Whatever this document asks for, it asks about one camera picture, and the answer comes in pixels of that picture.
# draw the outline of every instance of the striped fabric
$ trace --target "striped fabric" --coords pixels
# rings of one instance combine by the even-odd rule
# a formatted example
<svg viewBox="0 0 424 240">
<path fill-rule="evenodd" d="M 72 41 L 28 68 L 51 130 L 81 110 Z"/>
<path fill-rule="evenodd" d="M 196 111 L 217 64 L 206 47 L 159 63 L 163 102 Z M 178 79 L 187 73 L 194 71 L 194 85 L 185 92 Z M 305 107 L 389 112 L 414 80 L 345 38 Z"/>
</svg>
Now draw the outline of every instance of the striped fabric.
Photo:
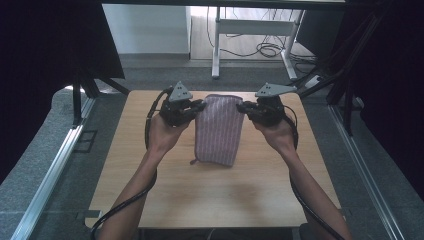
<svg viewBox="0 0 424 240">
<path fill-rule="evenodd" d="M 192 164 L 210 162 L 233 166 L 240 143 L 244 114 L 236 104 L 243 99 L 232 95 L 208 95 L 205 109 L 195 120 L 196 143 Z"/>
</svg>

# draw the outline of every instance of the white wall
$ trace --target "white wall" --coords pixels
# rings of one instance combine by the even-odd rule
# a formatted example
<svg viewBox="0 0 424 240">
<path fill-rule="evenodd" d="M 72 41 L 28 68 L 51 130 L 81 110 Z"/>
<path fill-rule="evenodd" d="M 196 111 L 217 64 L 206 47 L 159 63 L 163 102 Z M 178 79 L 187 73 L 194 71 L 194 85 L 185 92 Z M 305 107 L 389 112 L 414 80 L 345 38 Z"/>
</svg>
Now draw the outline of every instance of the white wall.
<svg viewBox="0 0 424 240">
<path fill-rule="evenodd" d="M 190 8 L 103 4 L 119 54 L 190 52 Z"/>
</svg>

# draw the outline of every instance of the black curtain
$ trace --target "black curtain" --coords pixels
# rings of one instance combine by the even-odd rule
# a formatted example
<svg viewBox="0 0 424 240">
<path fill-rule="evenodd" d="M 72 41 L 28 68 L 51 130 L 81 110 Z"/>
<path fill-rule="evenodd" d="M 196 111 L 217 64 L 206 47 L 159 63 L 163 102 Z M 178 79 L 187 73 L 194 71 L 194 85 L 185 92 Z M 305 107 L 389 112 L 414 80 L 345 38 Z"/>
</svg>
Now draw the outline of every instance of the black curtain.
<svg viewBox="0 0 424 240">
<path fill-rule="evenodd" d="M 95 2 L 2 1 L 0 56 L 1 181 L 43 124 L 55 92 L 87 72 L 124 78 Z"/>
<path fill-rule="evenodd" d="M 424 199 L 422 2 L 394 1 L 355 69 L 361 117 Z"/>
</svg>

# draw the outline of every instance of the black cable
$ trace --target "black cable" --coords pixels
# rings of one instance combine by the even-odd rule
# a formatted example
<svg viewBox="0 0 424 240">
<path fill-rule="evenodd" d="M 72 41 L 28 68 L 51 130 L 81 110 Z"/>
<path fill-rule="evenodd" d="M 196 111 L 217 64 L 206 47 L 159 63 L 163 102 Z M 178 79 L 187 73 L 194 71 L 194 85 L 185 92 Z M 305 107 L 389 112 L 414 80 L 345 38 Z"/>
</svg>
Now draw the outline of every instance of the black cable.
<svg viewBox="0 0 424 240">
<path fill-rule="evenodd" d="M 144 144 L 146 145 L 146 149 L 149 148 L 149 132 L 150 132 L 150 124 L 152 121 L 152 117 L 153 114 L 156 111 L 156 107 L 158 106 L 159 100 L 162 98 L 162 96 L 167 93 L 167 94 L 171 94 L 172 91 L 174 90 L 173 87 L 169 87 L 165 90 L 163 90 L 161 93 L 159 93 L 158 97 L 156 98 L 156 100 L 153 102 L 152 106 L 150 107 L 149 112 L 147 113 L 147 118 L 146 118 L 146 124 L 144 126 Z"/>
<path fill-rule="evenodd" d="M 209 7 L 207 8 L 207 12 L 206 12 L 206 32 L 207 32 L 207 35 L 208 35 L 209 44 L 212 47 L 215 47 L 212 44 L 212 40 L 211 40 L 210 33 L 209 33 Z M 233 37 L 239 37 L 239 36 L 242 36 L 242 35 L 243 34 L 237 34 L 237 35 L 229 36 L 229 37 L 230 38 L 233 38 Z M 269 39 L 269 36 L 265 36 L 264 39 L 262 40 L 262 42 L 259 43 L 258 45 L 256 45 L 256 51 L 255 52 L 252 52 L 252 53 L 249 53 L 249 54 L 238 54 L 238 53 L 229 51 L 227 49 L 219 49 L 219 50 L 220 51 L 223 51 L 223 52 L 227 52 L 227 53 L 232 54 L 232 55 L 235 55 L 235 56 L 238 56 L 238 57 L 250 57 L 250 56 L 253 56 L 253 55 L 257 54 L 257 53 L 260 53 L 264 57 L 273 58 L 273 57 L 281 54 L 281 52 L 284 49 L 285 39 L 284 39 L 283 46 L 279 46 L 279 45 L 274 44 L 274 43 L 268 43 L 268 42 L 266 42 L 266 41 L 268 41 L 268 39 Z"/>
<path fill-rule="evenodd" d="M 293 116 L 295 118 L 294 122 L 292 119 L 290 119 L 287 115 L 284 116 L 284 120 L 290 125 L 292 132 L 293 132 L 293 140 L 294 140 L 294 147 L 295 149 L 297 149 L 297 145 L 298 145 L 298 139 L 299 139 L 299 135 L 297 132 L 297 116 L 296 113 L 294 112 L 294 110 L 288 106 L 284 106 L 285 108 L 289 109 L 292 113 Z M 319 217 L 314 210 L 312 210 L 308 204 L 306 204 L 306 202 L 303 200 L 302 196 L 299 193 L 299 190 L 297 189 L 296 185 L 293 182 L 293 179 L 290 176 L 290 185 L 292 187 L 293 193 L 295 195 L 295 197 L 297 198 L 297 200 L 299 201 L 300 205 L 302 205 L 303 209 L 305 209 L 306 212 L 309 213 L 309 215 L 311 215 L 311 217 L 318 222 L 318 224 L 320 224 L 328 233 L 330 233 L 334 238 L 338 239 L 338 240 L 344 240 L 344 238 L 336 231 L 334 230 L 330 225 L 328 225 L 328 223 L 326 223 L 321 217 Z"/>
<path fill-rule="evenodd" d="M 157 105 L 159 103 L 159 100 L 162 98 L 162 96 L 165 93 L 168 93 L 168 94 L 172 93 L 172 90 L 173 90 L 173 87 L 169 87 L 169 88 L 163 90 L 159 94 L 159 96 L 156 98 L 156 100 L 153 102 L 152 107 L 150 108 L 150 110 L 149 110 L 149 112 L 147 114 L 146 125 L 145 125 L 145 129 L 144 129 L 144 139 L 145 139 L 146 149 L 149 148 L 150 123 L 151 123 L 153 114 L 156 111 L 156 107 L 157 107 Z M 93 240 L 96 239 L 96 231 L 97 231 L 97 229 L 107 219 L 109 219 L 110 217 L 112 217 L 113 215 L 115 215 L 116 213 L 118 213 L 119 211 L 121 211 L 122 209 L 124 209 L 125 207 L 129 206 L 130 204 L 134 203 L 135 201 L 139 200 L 140 198 L 144 197 L 150 191 L 150 189 L 153 188 L 153 186 L 156 183 L 156 179 L 157 179 L 157 170 L 155 171 L 155 174 L 153 175 L 152 180 L 150 180 L 149 185 L 147 185 L 147 187 L 145 189 L 143 189 L 141 192 L 139 192 L 138 194 L 134 195 L 133 197 L 131 197 L 131 198 L 125 200 L 124 202 L 120 203 L 118 206 L 112 208 L 109 212 L 107 212 L 99 220 L 97 220 L 97 222 L 91 228 L 91 234 L 90 234 L 91 239 L 93 239 Z"/>
<path fill-rule="evenodd" d="M 336 232 L 330 225 L 328 225 L 322 218 L 320 218 L 309 206 L 305 203 L 302 196 L 299 193 L 299 190 L 296 188 L 296 185 L 293 183 L 292 178 L 290 177 L 290 184 L 293 189 L 293 193 L 299 201 L 300 205 L 302 205 L 303 209 L 311 215 L 311 217 L 321 225 L 328 233 L 330 233 L 334 238 L 338 240 L 344 240 L 344 238 Z"/>
<path fill-rule="evenodd" d="M 130 205 L 130 204 L 134 203 L 135 201 L 139 200 L 140 198 L 144 197 L 150 191 L 150 189 L 153 188 L 153 186 L 156 183 L 156 179 L 157 179 L 157 170 L 155 171 L 155 174 L 153 175 L 152 180 L 150 181 L 149 185 L 147 185 L 147 187 L 145 189 L 143 189 L 140 193 L 136 194 L 135 196 L 131 197 L 130 199 L 125 200 L 124 202 L 122 202 L 118 206 L 112 208 L 109 212 L 107 212 L 105 215 L 103 215 L 103 217 L 101 217 L 99 220 L 97 220 L 97 222 L 91 228 L 91 235 L 90 235 L 91 239 L 93 239 L 93 240 L 96 239 L 97 228 L 99 228 L 99 226 L 101 224 L 103 224 L 107 219 L 109 219 L 110 217 L 112 217 L 113 215 L 115 215 L 116 213 L 121 211 L 122 209 L 126 208 L 128 205 Z"/>
</svg>

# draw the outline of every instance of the wooden table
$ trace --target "wooden table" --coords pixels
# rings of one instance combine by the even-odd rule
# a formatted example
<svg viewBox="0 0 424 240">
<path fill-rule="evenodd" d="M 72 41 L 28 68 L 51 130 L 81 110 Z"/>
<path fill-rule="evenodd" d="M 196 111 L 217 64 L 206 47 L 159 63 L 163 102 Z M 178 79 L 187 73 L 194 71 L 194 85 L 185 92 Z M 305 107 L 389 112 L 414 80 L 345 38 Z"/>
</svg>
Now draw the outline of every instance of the wooden table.
<svg viewBox="0 0 424 240">
<path fill-rule="evenodd" d="M 192 92 L 193 99 L 204 99 L 212 93 L 256 101 L 252 92 Z M 129 94 L 90 210 L 106 213 L 135 172 L 146 151 L 145 118 L 158 94 L 159 91 Z M 340 208 L 298 95 L 289 93 L 281 98 L 295 110 L 299 120 L 300 158 Z M 147 196 L 139 227 L 293 227 L 306 222 L 291 190 L 285 163 L 247 116 L 232 168 L 205 163 L 190 165 L 194 159 L 194 125 L 192 121 L 160 164 L 158 180 Z M 91 227 L 96 220 L 86 218 L 86 225 Z"/>
</svg>

